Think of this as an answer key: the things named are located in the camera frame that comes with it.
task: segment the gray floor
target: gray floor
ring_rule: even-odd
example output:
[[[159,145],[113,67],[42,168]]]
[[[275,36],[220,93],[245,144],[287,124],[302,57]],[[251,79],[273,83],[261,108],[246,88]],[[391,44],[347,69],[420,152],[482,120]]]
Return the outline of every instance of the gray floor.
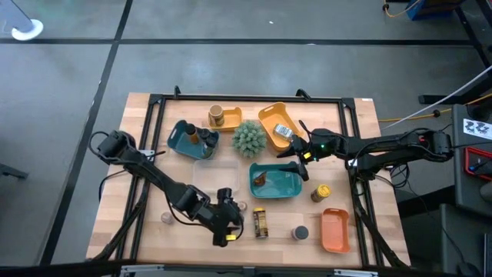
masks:
[[[28,1],[43,38],[114,38],[124,0]],[[456,15],[412,22],[381,2],[313,0],[134,1],[123,38],[467,39]],[[402,4],[391,4],[396,12]],[[490,28],[464,3],[480,40]],[[38,261],[110,45],[0,45],[0,162],[30,173],[1,178],[0,265]],[[417,95],[447,94],[484,69],[472,47],[363,45],[120,45],[94,130],[117,128],[129,92],[373,98],[380,118],[420,108]],[[384,131],[442,128],[450,114]],[[418,193],[452,183],[452,164],[411,164]],[[441,180],[428,181],[434,172]],[[107,166],[86,154],[53,262],[85,257]]]

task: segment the food can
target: food can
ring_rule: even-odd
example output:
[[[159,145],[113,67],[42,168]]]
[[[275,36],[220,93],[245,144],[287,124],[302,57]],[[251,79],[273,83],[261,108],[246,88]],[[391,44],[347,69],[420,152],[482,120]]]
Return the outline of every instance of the food can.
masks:
[[[330,187],[327,185],[319,185],[312,193],[311,193],[311,200],[314,202],[321,202],[323,199],[327,198],[330,196],[331,190]]]
[[[276,126],[274,127],[274,134],[289,142],[292,139],[291,137],[294,133],[292,132],[292,130],[283,126],[282,124],[276,124]]]
[[[208,116],[216,126],[222,126],[224,124],[224,110],[220,105],[211,106]]]
[[[263,208],[254,208],[254,234],[257,239],[265,239],[268,237],[267,227],[267,212]]]

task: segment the teal tray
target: teal tray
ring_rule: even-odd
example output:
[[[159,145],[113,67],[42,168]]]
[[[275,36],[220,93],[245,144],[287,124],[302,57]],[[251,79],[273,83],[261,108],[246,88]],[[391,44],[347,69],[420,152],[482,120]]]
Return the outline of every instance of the teal tray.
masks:
[[[302,180],[299,174],[283,172],[278,169],[287,168],[295,162],[281,165],[259,165],[254,162],[249,168],[249,190],[256,198],[279,199],[299,195],[302,189]],[[267,181],[258,186],[253,183],[261,173],[267,172]]]
[[[178,123],[176,123],[171,134],[169,135],[168,147],[180,154],[192,157],[193,159],[203,160],[203,141],[200,139],[197,144],[193,144],[190,142],[188,135],[185,132],[185,127],[187,124],[188,123],[186,122],[186,120],[180,120],[178,121]],[[210,131],[210,135],[217,139],[217,146],[212,152],[212,155],[210,155],[210,157],[206,159],[212,159],[218,147],[218,132]]]

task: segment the green succulent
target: green succulent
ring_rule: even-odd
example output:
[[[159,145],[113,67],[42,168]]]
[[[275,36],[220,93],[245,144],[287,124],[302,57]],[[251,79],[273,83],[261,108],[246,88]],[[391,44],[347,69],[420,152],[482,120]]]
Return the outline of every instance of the green succulent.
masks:
[[[254,158],[260,155],[261,151],[267,147],[267,134],[256,122],[242,122],[234,130],[232,146],[244,157]]]

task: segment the small cup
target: small cup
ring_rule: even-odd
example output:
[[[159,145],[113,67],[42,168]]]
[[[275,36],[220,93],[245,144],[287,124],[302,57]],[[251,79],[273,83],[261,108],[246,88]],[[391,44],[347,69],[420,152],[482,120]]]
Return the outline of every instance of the small cup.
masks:
[[[298,226],[291,231],[292,238],[295,240],[307,239],[309,236],[309,230],[305,226]]]
[[[241,212],[244,212],[248,208],[248,204],[246,204],[246,202],[244,201],[240,201],[238,202],[238,207]]]
[[[171,224],[174,221],[174,218],[170,212],[163,212],[161,215],[161,221],[166,224]]]
[[[208,117],[216,126],[222,126],[224,124],[224,110],[220,105],[211,106]]]

